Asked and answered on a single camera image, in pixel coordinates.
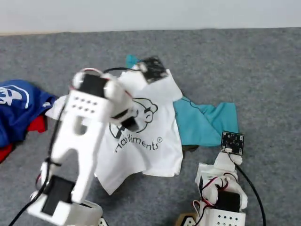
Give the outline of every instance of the clothing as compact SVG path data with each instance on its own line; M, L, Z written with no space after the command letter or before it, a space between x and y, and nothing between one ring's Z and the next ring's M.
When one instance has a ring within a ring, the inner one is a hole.
M44 115L39 115L35 118L27 128L27 131L38 131L39 133L45 132L46 130L46 119Z
M182 97L173 77L169 76L142 90L127 90L133 96L136 122L139 130L131 132L122 126L108 124L100 144L95 176L108 194L112 194L131 174L172 177L179 174L183 158L173 101ZM130 84L135 73L122 73L118 80ZM57 119L65 102L59 98L46 112Z
M55 101L24 80L0 82L0 147L24 140L30 123Z
M27 128L27 131L38 131L39 133L46 131L46 121L43 115L39 115L35 118ZM14 150L13 144L9 144L5 147L0 147L0 163L3 162L6 157Z
M174 102L182 145L218 146L222 131L238 133L234 103L196 105L186 97Z

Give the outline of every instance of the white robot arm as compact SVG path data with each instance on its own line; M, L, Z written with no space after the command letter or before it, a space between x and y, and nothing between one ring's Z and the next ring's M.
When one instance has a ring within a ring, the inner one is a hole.
M244 135L224 131L221 151L213 165L199 163L195 179L200 192L198 217L184 226L245 226L248 198L238 184L236 165L242 163Z
M139 89L168 76L156 57L143 60L133 71L133 83ZM102 208L85 201L85 198L94 178L97 154L107 123L122 124L129 130L138 129L133 117L132 97L125 88L128 85L95 69L82 70L74 76L74 89L67 97L66 113L51 156L41 167L40 180L43 184L48 178L47 186L28 207L29 214L58 226L96 226L99 223ZM90 121L85 131L82 131L83 119ZM72 151L77 152L79 163L75 183L56 175Z

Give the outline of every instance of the white wire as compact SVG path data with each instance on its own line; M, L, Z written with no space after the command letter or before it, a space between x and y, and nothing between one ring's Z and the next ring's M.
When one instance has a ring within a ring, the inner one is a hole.
M93 67L85 67L83 69L80 70L81 72L85 72L85 71L95 71L97 73L103 74L100 70L93 68Z
M192 206L193 206L194 210L197 212L198 217L199 217L199 210L196 208L195 202L198 203L198 205L199 205L200 208L201 208L201 203L198 200L193 200L192 201Z

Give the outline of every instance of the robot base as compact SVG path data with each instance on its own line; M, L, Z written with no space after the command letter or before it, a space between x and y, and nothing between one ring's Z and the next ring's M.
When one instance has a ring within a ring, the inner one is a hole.
M93 203L85 200L82 204L65 203L60 201L54 211L54 214L48 215L42 212L47 195L42 194L28 209L28 213L42 220L48 221L57 226L106 226L104 220L100 221L103 215L103 209Z

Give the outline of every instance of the white plastic bracket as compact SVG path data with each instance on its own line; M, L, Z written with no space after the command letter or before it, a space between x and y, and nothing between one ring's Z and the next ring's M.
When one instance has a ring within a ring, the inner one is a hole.
M109 226L104 218L100 218L98 222L98 226Z

